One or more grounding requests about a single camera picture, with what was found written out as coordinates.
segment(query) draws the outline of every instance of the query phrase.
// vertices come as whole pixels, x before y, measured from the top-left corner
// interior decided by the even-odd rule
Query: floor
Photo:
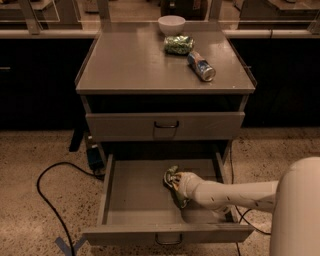
[[[66,235],[53,211],[37,193],[39,175],[50,165],[70,161],[88,172],[85,145],[68,150],[72,131],[0,131],[0,255],[65,255],[55,240]],[[232,146],[235,183],[277,180],[294,161],[320,156],[320,129],[243,128]],[[225,170],[230,178],[228,158]],[[66,222],[72,240],[94,226],[102,182],[71,166],[57,166],[41,180],[41,190]],[[247,216],[256,227],[269,232],[271,215],[252,211]],[[268,255],[269,237],[253,232],[239,244],[241,255]],[[235,244],[178,246],[90,246],[77,255],[238,255]]]

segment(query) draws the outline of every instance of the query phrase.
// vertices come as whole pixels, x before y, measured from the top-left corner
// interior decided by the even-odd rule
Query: bowl
[[[159,28],[166,36],[177,36],[182,33],[186,20],[176,15],[162,16],[158,19]]]

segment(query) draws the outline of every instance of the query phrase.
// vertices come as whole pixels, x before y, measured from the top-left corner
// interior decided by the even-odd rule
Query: soda can
[[[212,81],[216,75],[216,71],[198,52],[191,51],[188,54],[187,60],[192,69],[203,81]]]

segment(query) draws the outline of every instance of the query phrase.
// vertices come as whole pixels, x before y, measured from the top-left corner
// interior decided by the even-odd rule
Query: electrical cable
[[[231,175],[232,175],[232,184],[234,184],[234,168],[233,168],[233,161],[232,161],[232,142],[231,142],[231,145],[230,145],[230,165],[231,165]],[[265,232],[265,231],[262,231],[261,229],[258,229],[257,227],[255,227],[254,225],[252,225],[244,216],[249,212],[251,211],[252,209],[248,209],[245,213],[241,213],[239,208],[237,206],[236,207],[236,210],[238,212],[238,214],[240,215],[241,219],[239,221],[239,223],[244,220],[248,225],[252,226],[255,231],[257,231],[258,233],[262,234],[262,235],[267,235],[267,236],[271,236],[271,233],[268,233],[268,232]]]
[[[75,250],[74,250],[74,246],[73,246],[73,242],[72,242],[72,239],[71,239],[71,236],[70,236],[70,232],[67,228],[67,225],[65,224],[65,222],[63,221],[62,217],[60,216],[60,214],[58,213],[57,209],[52,205],[52,203],[49,201],[48,198],[46,198],[46,196],[41,192],[41,189],[40,189],[40,181],[42,179],[42,177],[46,174],[46,172],[48,172],[50,169],[52,169],[53,167],[56,167],[58,165],[71,165],[72,167],[78,169],[80,172],[88,175],[88,176],[91,176],[91,177],[95,177],[97,179],[101,179],[104,175],[96,175],[95,174],[95,171],[93,172],[93,174],[91,173],[88,173],[86,172],[85,170],[83,170],[82,168],[78,167],[77,165],[73,164],[73,163],[70,163],[70,162],[58,162],[58,163],[55,163],[51,166],[49,166],[48,168],[46,168],[41,174],[40,176],[38,177],[38,180],[37,180],[37,191],[38,191],[38,194],[42,197],[42,199],[49,205],[49,207],[52,209],[52,211],[55,213],[55,215],[57,216],[57,218],[59,219],[66,235],[67,235],[67,238],[68,238],[68,243],[69,243],[69,246],[70,246],[70,250],[71,250],[71,255],[72,256],[75,256]]]

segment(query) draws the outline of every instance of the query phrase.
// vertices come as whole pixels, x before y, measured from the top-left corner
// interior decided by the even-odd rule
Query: gray cabinet
[[[185,56],[166,55],[157,23],[108,23],[77,80],[106,165],[93,245],[240,242],[253,231],[191,202],[180,210],[163,185],[172,165],[226,182],[223,163],[254,91],[214,22],[187,23],[217,70],[201,82]]]

